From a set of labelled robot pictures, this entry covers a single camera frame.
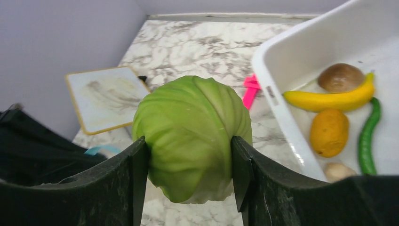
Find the green cabbage toy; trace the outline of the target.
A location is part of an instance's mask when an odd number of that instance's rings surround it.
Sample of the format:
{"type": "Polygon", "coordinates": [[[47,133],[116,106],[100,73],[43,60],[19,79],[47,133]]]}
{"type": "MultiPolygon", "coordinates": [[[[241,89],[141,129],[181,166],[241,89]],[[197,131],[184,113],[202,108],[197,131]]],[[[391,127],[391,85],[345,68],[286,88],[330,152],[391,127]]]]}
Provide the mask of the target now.
{"type": "Polygon", "coordinates": [[[186,75],[138,105],[132,138],[150,150],[148,178],[174,203],[223,201],[233,193],[231,139],[253,142],[248,109],[213,78],[186,75]]]}

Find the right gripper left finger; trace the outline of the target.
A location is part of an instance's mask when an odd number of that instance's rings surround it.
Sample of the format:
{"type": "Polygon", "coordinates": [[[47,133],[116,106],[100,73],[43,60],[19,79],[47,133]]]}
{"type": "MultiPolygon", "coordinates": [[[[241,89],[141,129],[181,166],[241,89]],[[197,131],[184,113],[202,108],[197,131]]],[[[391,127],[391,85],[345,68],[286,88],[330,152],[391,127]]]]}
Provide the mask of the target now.
{"type": "Polygon", "coordinates": [[[138,226],[149,150],[143,137],[121,153],[57,184],[0,185],[3,226],[138,226]]]}

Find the clear zip top bag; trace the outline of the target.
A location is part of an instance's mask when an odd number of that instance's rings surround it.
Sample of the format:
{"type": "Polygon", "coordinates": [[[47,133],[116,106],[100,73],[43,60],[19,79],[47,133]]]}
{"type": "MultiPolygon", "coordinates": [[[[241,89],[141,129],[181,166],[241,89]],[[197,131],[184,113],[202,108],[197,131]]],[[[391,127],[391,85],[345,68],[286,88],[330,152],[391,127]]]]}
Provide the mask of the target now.
{"type": "Polygon", "coordinates": [[[112,145],[99,145],[99,146],[94,146],[92,148],[87,149],[84,154],[86,155],[91,155],[91,156],[102,156],[107,159],[112,158],[119,153],[121,153],[122,150],[112,146],[112,145]]]}

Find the yellow banana toy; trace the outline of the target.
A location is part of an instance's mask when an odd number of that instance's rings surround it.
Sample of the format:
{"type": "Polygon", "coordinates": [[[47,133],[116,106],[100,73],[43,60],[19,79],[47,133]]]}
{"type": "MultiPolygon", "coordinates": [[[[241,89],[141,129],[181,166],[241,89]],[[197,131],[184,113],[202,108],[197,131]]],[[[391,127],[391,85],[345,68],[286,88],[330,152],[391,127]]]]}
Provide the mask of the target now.
{"type": "Polygon", "coordinates": [[[350,92],[326,94],[290,90],[284,92],[283,97],[292,106],[310,112],[320,112],[328,108],[353,111],[364,106],[374,96],[374,77],[374,73],[368,73],[365,81],[350,92]]]}

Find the beige garlic toy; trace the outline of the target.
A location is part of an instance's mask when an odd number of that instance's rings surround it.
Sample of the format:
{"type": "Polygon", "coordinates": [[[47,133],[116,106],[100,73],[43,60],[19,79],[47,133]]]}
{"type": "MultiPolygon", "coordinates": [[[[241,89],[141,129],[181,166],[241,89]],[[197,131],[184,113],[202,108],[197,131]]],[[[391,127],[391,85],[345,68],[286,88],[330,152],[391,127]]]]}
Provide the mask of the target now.
{"type": "Polygon", "coordinates": [[[357,173],[351,168],[344,164],[335,162],[330,162],[325,165],[324,174],[330,183],[357,175],[357,173]]]}

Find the pink plastic clip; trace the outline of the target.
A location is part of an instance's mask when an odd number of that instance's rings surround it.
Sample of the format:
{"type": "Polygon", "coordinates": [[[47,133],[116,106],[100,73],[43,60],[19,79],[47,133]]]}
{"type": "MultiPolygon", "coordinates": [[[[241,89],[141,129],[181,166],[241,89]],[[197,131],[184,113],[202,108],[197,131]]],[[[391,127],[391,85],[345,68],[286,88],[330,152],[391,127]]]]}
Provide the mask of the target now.
{"type": "Polygon", "coordinates": [[[252,76],[246,77],[243,86],[246,87],[246,92],[242,98],[242,102],[243,105],[250,110],[257,92],[261,89],[256,74],[254,73],[252,76]]]}

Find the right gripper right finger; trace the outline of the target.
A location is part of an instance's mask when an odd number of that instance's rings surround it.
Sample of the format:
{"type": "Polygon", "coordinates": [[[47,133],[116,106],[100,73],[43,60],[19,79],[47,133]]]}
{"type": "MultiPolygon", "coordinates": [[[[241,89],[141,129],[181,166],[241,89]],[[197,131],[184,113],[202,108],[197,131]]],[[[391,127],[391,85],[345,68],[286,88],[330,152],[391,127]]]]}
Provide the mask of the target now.
{"type": "Polygon", "coordinates": [[[233,137],[235,200],[246,226],[396,226],[398,176],[319,181],[275,162],[233,137]]]}

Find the orange carrot toy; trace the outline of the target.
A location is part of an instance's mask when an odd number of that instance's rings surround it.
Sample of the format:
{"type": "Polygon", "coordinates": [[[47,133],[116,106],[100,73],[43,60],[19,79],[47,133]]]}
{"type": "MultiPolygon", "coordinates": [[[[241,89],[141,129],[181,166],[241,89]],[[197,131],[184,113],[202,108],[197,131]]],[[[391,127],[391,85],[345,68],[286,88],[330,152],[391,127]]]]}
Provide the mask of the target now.
{"type": "Polygon", "coordinates": [[[323,110],[313,118],[309,135],[311,147],[316,154],[325,158],[334,157],[347,144],[349,120],[340,110],[323,110]]]}

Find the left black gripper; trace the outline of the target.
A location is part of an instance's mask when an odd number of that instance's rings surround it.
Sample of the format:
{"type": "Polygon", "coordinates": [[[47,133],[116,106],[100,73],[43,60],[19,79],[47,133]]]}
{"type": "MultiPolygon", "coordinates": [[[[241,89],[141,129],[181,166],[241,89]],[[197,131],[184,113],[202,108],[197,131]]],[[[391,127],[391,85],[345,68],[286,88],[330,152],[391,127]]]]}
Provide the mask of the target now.
{"type": "Polygon", "coordinates": [[[103,161],[13,107],[0,113],[0,180],[22,186],[58,183],[103,161]]]}

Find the white plastic bin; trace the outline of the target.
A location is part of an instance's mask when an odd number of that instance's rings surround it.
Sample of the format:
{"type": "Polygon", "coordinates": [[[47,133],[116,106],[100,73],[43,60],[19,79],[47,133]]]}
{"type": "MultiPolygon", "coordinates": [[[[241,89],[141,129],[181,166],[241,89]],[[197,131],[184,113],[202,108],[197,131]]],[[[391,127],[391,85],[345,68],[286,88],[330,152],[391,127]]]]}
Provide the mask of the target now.
{"type": "Polygon", "coordinates": [[[382,107],[374,130],[373,159],[380,175],[399,172],[399,3],[396,0],[351,0],[266,41],[252,67],[274,116],[300,167],[300,173],[324,180],[328,162],[360,173],[357,140],[372,106],[348,112],[349,141],[336,157],[317,156],[309,145],[314,113],[288,104],[287,90],[322,92],[318,75],[336,63],[374,72],[375,97],[382,107]]]}

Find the green cucumber toy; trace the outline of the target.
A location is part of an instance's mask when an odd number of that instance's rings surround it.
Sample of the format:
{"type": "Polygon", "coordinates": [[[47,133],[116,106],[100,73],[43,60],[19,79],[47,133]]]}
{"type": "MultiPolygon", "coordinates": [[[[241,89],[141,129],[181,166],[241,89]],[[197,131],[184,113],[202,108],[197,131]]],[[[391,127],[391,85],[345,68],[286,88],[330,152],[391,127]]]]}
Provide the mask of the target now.
{"type": "Polygon", "coordinates": [[[382,112],[380,101],[376,97],[371,98],[369,102],[372,106],[371,113],[358,136],[358,164],[362,174],[377,175],[373,159],[372,141],[373,132],[380,121],[382,112]]]}

